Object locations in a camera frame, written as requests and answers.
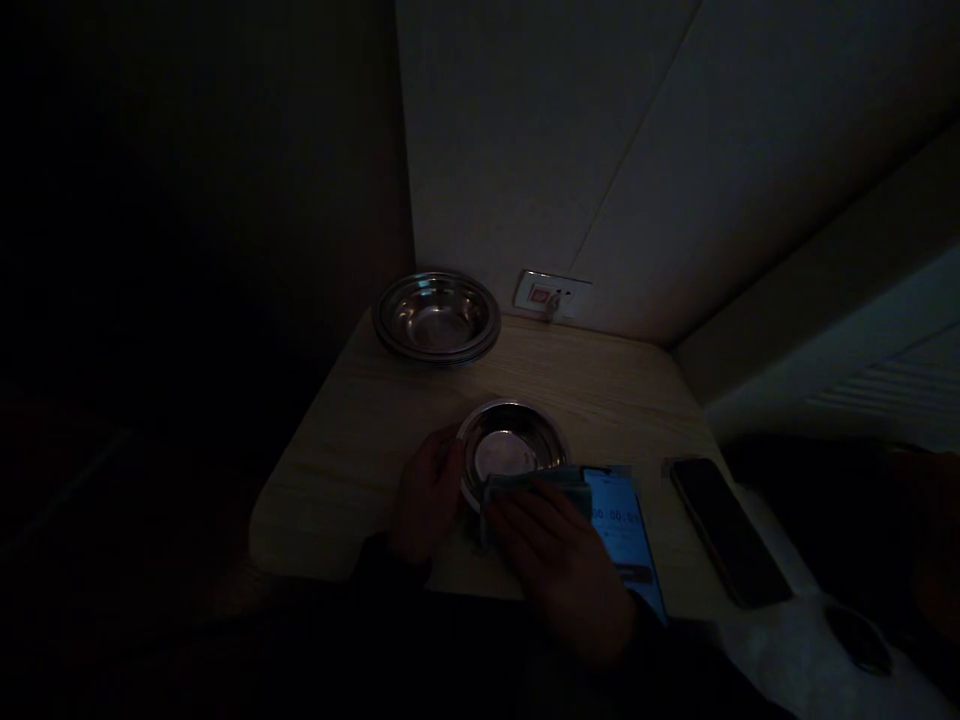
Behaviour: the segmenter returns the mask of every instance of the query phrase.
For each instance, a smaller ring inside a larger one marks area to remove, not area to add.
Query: bowl rim
[[[483,405],[474,409],[473,412],[467,415],[467,417],[464,418],[463,422],[460,423],[460,427],[457,429],[457,440],[460,440],[461,442],[463,442],[464,437],[467,434],[467,431],[474,424],[476,419],[483,413],[490,410],[491,408],[497,407],[499,405],[517,405],[519,407],[532,410],[537,415],[539,415],[543,420],[545,420],[547,426],[553,431],[554,435],[557,438],[557,441],[560,443],[560,448],[563,450],[563,455],[564,455],[564,464],[569,464],[570,445],[567,443],[567,436],[564,434],[563,430],[560,429],[560,426],[557,424],[556,420],[554,420],[547,412],[545,412],[543,409],[541,409],[537,405],[533,405],[527,402],[526,400],[520,400],[518,398],[507,398],[507,397],[496,398],[494,400],[485,402]],[[471,508],[473,508],[474,512],[479,514],[480,501],[473,494],[472,490],[470,489],[470,485],[467,482],[467,477],[468,477],[467,471],[468,471],[468,468],[470,467],[469,462],[470,462],[469,458],[464,458],[463,473],[460,476],[460,493],[463,495],[464,499],[467,501],[467,504]]]

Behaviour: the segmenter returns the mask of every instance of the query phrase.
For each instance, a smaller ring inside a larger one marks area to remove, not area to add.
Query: dark floor
[[[323,593],[249,559],[267,472],[34,396],[3,399],[7,678],[109,664]]]

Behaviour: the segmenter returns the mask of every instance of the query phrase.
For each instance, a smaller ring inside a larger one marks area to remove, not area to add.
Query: phone screen
[[[666,625],[660,581],[632,481],[600,468],[584,468],[583,479],[593,493],[593,527],[603,538],[623,584],[646,600]]]
[[[673,464],[671,474],[730,596],[748,608],[793,597],[790,585],[713,461],[681,460]]]

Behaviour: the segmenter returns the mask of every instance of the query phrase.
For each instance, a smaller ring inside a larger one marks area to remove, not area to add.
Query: sleeve
[[[432,569],[430,560],[409,565],[395,558],[387,549],[387,534],[379,533],[364,541],[350,582],[362,593],[411,596],[423,590]]]
[[[718,710],[741,717],[791,718],[768,701],[716,647],[665,628],[641,598],[633,639],[604,682],[627,716],[651,710],[698,713]]]

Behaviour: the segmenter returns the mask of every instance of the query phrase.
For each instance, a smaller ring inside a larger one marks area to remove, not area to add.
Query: stacked bowls
[[[373,308],[373,325],[395,355],[420,365],[460,367],[493,349],[500,308],[466,275],[424,272],[390,286]]]

